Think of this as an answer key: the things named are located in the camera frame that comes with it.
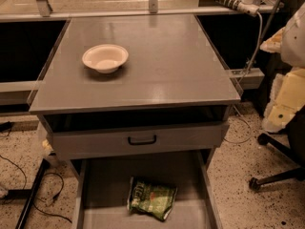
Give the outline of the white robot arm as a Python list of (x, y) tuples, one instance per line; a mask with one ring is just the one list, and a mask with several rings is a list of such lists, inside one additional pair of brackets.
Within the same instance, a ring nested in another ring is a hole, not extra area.
[(281, 61), (291, 67), (275, 75), (263, 115), (262, 128), (277, 133), (305, 106), (305, 3), (260, 49), (279, 53)]

